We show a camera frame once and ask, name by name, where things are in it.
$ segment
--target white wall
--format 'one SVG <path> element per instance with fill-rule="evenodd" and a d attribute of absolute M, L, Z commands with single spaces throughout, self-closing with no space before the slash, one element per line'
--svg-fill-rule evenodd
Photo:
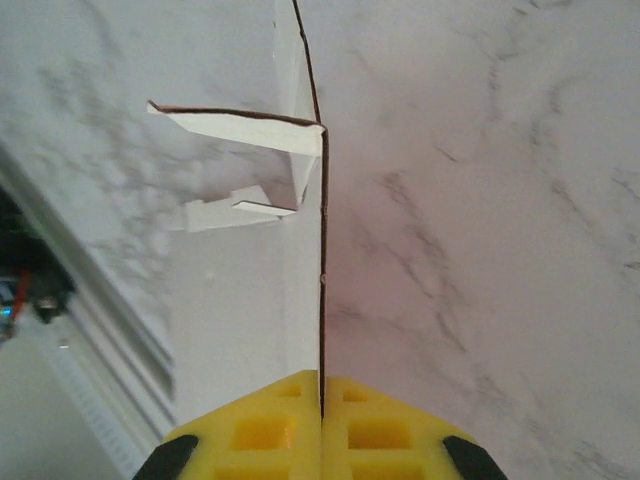
<path fill-rule="evenodd" d="M 119 479 L 29 333 L 0 349 L 0 478 Z"/>

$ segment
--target square hole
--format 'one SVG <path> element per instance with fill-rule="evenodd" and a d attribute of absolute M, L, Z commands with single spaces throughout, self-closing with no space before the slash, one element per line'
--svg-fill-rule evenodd
<path fill-rule="evenodd" d="M 302 385 L 289 385 L 282 389 L 278 394 L 279 397 L 299 397 L 302 395 Z"/>
<path fill-rule="evenodd" d="M 342 392 L 342 400 L 344 402 L 366 402 L 368 398 L 362 392 L 358 392 L 357 390 L 347 388 L 345 391 Z"/>
<path fill-rule="evenodd" d="M 411 448 L 409 428 L 401 420 L 371 418 L 349 423 L 349 448 L 395 450 Z"/>
<path fill-rule="evenodd" d="M 252 417 L 240 420 L 231 441 L 232 450 L 277 450 L 291 448 L 294 424 L 290 418 Z"/>
<path fill-rule="evenodd" d="M 216 470 L 215 480 L 289 480 L 289 469 L 233 467 Z"/>
<path fill-rule="evenodd" d="M 353 480 L 422 480 L 420 465 L 410 464 L 362 464 L 351 466 Z"/>

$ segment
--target cardboard edge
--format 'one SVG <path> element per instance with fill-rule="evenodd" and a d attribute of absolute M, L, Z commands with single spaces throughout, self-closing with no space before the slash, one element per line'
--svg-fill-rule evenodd
<path fill-rule="evenodd" d="M 215 107 L 180 107 L 175 105 L 160 105 L 153 100 L 147 100 L 147 113 L 153 115 L 169 115 L 172 113 L 193 113 L 203 115 L 234 115 L 237 117 L 251 118 L 254 120 L 280 120 L 282 122 L 291 123 L 300 127 L 320 126 L 326 127 L 319 121 L 307 120 L 306 118 L 289 117 L 287 115 L 279 115 L 276 113 L 262 113 L 251 110 L 237 110 L 233 108 L 215 108 Z"/>
<path fill-rule="evenodd" d="M 322 117 L 320 115 L 320 105 L 318 102 L 318 91 L 316 88 L 315 77 L 313 76 L 313 67 L 311 66 L 311 53 L 309 50 L 309 42 L 307 40 L 307 34 L 304 30 L 304 24 L 302 22 L 302 15 L 300 13 L 300 6 L 298 0 L 291 0 L 293 3 L 293 9 L 298 20 L 298 26 L 300 28 L 300 37 L 302 38 L 302 45 L 304 46 L 304 54 L 307 61 L 307 69 L 309 71 L 309 81 L 311 82 L 311 94 L 313 95 L 313 107 L 315 110 L 316 121 L 322 124 Z M 320 358 L 318 369 L 318 391 L 320 401 L 320 414 L 324 418 L 325 408 L 324 403 L 326 399 L 326 274 L 327 274 L 327 211 L 329 206 L 329 131 L 325 127 L 322 134 L 322 198 L 321 198 L 321 225 L 320 225 Z"/>
<path fill-rule="evenodd" d="M 247 212 L 255 212 L 255 213 L 264 213 L 268 215 L 274 215 L 276 217 L 288 217 L 296 213 L 295 210 L 290 210 L 288 208 L 282 207 L 274 207 L 273 205 L 268 205 L 264 203 L 256 203 L 256 202 L 248 202 L 243 200 L 232 205 L 232 208 L 237 208 L 239 210 L 245 210 Z"/>

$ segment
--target cardboard piece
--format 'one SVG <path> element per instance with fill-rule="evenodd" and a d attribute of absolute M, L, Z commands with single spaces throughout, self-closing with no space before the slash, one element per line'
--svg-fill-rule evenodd
<path fill-rule="evenodd" d="M 275 0 L 274 26 L 279 114 L 148 105 L 194 134 L 288 152 L 296 194 L 277 207 L 256 185 L 170 219 L 178 423 L 322 370 L 328 137 L 295 1 Z"/>

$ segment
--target cardboard flap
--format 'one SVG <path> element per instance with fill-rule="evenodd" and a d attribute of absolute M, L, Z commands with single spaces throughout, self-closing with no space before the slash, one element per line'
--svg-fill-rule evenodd
<path fill-rule="evenodd" d="M 187 203 L 183 225 L 187 232 L 202 232 L 212 228 L 273 222 L 293 213 L 293 210 L 272 206 L 264 190 L 254 185 L 234 190 L 231 197 L 223 200 Z"/>
<path fill-rule="evenodd" d="M 290 0 L 276 0 L 275 10 L 273 57 L 280 85 L 281 112 L 319 123 L 297 6 Z"/>
<path fill-rule="evenodd" d="M 200 135 L 283 152 L 322 155 L 325 129 L 306 119 L 245 110 L 174 107 L 152 101 L 148 102 L 147 111 L 165 114 L 185 130 Z"/>

